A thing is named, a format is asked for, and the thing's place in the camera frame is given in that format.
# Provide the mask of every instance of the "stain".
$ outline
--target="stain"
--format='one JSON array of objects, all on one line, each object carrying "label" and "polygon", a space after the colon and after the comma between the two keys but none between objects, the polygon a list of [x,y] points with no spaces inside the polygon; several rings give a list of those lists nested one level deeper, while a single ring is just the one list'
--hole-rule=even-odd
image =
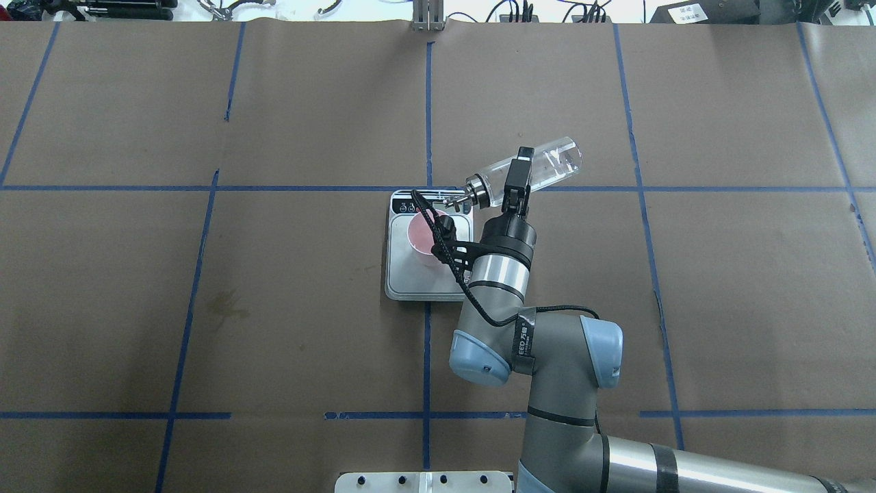
[{"label": "stain", "polygon": [[219,322],[219,325],[216,326],[216,330],[219,330],[225,320],[229,318],[247,318],[250,316],[250,312],[248,310],[236,308],[237,302],[240,301],[240,297],[235,297],[236,289],[232,289],[231,291],[219,291],[213,299],[207,303],[207,309],[210,310],[210,313],[222,317],[222,321]]}]

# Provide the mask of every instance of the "clear glass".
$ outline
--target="clear glass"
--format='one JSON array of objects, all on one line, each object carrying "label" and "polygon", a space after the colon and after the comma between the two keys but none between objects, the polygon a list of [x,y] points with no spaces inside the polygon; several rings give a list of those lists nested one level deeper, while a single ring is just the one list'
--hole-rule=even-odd
[{"label": "clear glass", "polygon": [[[484,181],[484,187],[490,196],[490,207],[502,205],[505,195],[505,177],[508,167],[516,155],[503,159],[477,171]],[[533,169],[529,175],[532,191],[543,189],[561,180],[565,180],[581,171],[583,157],[581,149],[574,140],[563,137],[535,148]]]}]

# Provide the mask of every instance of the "cup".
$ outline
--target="cup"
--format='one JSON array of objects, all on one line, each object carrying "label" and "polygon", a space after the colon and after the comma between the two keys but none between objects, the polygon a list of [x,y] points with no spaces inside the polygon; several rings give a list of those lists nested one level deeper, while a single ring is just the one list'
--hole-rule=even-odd
[{"label": "cup", "polygon": [[[438,212],[439,217],[447,216],[445,212],[436,212]],[[432,214],[430,212],[427,211],[426,213],[431,217]],[[432,230],[429,229],[426,219],[419,212],[407,224],[407,242],[410,243],[411,248],[415,251],[415,256],[420,263],[429,267],[441,265],[438,257],[432,255],[432,246],[435,244]]]}]

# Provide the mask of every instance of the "white mounting plate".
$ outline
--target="white mounting plate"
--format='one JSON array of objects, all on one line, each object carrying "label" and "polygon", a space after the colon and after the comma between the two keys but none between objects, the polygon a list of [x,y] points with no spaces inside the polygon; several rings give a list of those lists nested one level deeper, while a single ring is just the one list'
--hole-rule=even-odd
[{"label": "white mounting plate", "polygon": [[[472,241],[474,219],[470,204],[460,212],[445,208],[441,200],[460,196],[460,190],[420,190],[420,193],[438,211],[447,212],[456,224],[456,236]],[[413,209],[410,190],[392,193],[389,203],[389,221],[386,225],[386,295],[399,301],[463,301],[465,295],[456,284],[448,266],[428,266],[420,262],[407,241],[407,225],[418,212]]]},{"label": "white mounting plate", "polygon": [[[399,482],[402,476],[404,484]],[[447,482],[441,482],[442,476]],[[481,482],[481,476],[487,482]],[[335,482],[335,493],[512,493],[513,489],[511,478],[500,471],[346,473]]]}]

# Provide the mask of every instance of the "digital scale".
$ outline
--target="digital scale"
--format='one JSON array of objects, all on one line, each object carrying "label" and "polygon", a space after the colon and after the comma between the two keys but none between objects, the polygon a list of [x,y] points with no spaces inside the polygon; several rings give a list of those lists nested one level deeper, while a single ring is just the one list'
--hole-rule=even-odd
[{"label": "digital scale", "polygon": [[[465,203],[457,212],[444,205],[447,197],[464,196],[461,190],[419,190],[436,211],[447,213],[456,224],[457,238],[472,241],[474,219],[471,204]],[[420,214],[413,204],[411,190],[396,190],[389,202],[386,225],[386,295],[399,301],[462,301],[465,295],[456,284],[450,268],[444,264],[424,264],[419,253],[407,239],[407,226]]]}]

